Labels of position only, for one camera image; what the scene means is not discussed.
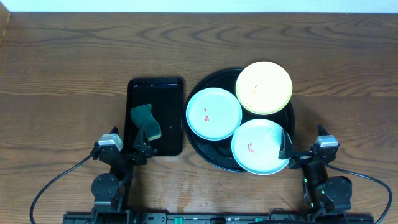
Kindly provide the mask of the green and yellow sponge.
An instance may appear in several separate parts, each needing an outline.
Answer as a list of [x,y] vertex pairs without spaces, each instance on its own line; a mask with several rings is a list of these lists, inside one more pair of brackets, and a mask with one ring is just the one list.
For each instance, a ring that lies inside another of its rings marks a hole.
[[143,129],[149,141],[162,136],[159,122],[152,115],[152,105],[145,104],[131,108],[130,116],[137,128]]

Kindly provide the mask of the light blue plate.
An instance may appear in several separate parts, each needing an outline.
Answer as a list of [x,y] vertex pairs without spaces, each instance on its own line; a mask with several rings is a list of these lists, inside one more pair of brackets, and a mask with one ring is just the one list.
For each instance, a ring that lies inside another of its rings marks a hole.
[[197,136],[220,141],[232,136],[240,126],[243,112],[238,99],[222,88],[205,88],[188,101],[186,120]]
[[283,127],[267,119],[252,119],[240,125],[233,134],[231,151],[235,161],[256,175],[272,175],[286,167],[279,159]]

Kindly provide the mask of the yellow plate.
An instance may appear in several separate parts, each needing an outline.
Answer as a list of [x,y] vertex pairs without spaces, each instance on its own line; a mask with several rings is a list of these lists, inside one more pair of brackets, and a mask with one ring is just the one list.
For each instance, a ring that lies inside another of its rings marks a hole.
[[236,80],[236,96],[242,106],[259,115],[274,114],[290,101],[293,84],[290,75],[273,62],[248,65]]

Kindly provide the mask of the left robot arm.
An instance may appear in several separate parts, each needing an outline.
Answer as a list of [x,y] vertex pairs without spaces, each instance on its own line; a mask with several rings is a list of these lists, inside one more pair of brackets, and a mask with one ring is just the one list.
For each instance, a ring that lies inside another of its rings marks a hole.
[[147,164],[147,158],[152,157],[153,148],[144,129],[138,130],[131,153],[122,152],[123,141],[119,137],[118,128],[104,134],[94,143],[91,155],[110,165],[108,173],[96,177],[91,185],[95,198],[93,210],[98,213],[121,212],[126,209],[129,188],[132,182],[135,166]]

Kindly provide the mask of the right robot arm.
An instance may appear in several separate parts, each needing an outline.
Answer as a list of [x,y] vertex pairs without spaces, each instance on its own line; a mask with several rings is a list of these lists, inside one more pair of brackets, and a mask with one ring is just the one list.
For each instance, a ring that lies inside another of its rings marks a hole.
[[296,151],[287,131],[282,130],[281,135],[278,158],[287,160],[289,169],[302,170],[305,202],[321,215],[351,209],[352,182],[344,176],[330,177],[326,171],[328,163],[336,159],[340,146],[336,138],[319,125],[318,137],[310,149]]

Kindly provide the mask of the black rectangular water tray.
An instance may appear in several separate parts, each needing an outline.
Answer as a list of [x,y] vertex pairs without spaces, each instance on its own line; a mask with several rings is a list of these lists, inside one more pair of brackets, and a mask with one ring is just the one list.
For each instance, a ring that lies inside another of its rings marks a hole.
[[130,110],[150,104],[160,124],[161,137],[150,142],[158,156],[177,156],[183,149],[183,82],[180,78],[136,78],[127,86],[126,116],[122,152],[132,153],[138,128]]

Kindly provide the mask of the round black serving tray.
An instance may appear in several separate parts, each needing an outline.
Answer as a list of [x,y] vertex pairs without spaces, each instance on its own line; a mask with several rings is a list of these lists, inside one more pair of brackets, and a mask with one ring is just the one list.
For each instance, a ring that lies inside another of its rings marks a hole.
[[[236,80],[241,71],[242,68],[229,68],[219,70],[208,75],[196,85],[189,94],[188,99],[191,99],[194,94],[200,90],[211,87],[222,88],[235,95]],[[291,103],[287,103],[283,109],[270,115],[254,114],[244,108],[242,122],[245,123],[252,119],[271,120],[283,127],[291,138],[294,136],[295,115],[294,108]],[[209,141],[197,136],[190,129],[187,121],[184,121],[184,128],[190,144],[204,160],[223,170],[230,172],[245,172],[233,157],[233,153],[231,151],[231,136],[220,141]]]

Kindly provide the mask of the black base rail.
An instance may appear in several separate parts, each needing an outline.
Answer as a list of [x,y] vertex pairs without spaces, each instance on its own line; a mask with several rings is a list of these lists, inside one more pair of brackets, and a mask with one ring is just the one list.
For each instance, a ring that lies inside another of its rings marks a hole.
[[165,213],[69,213],[63,216],[63,224],[132,223],[132,224],[240,224],[240,223],[374,223],[370,215],[317,216],[287,213],[270,215],[187,215]]

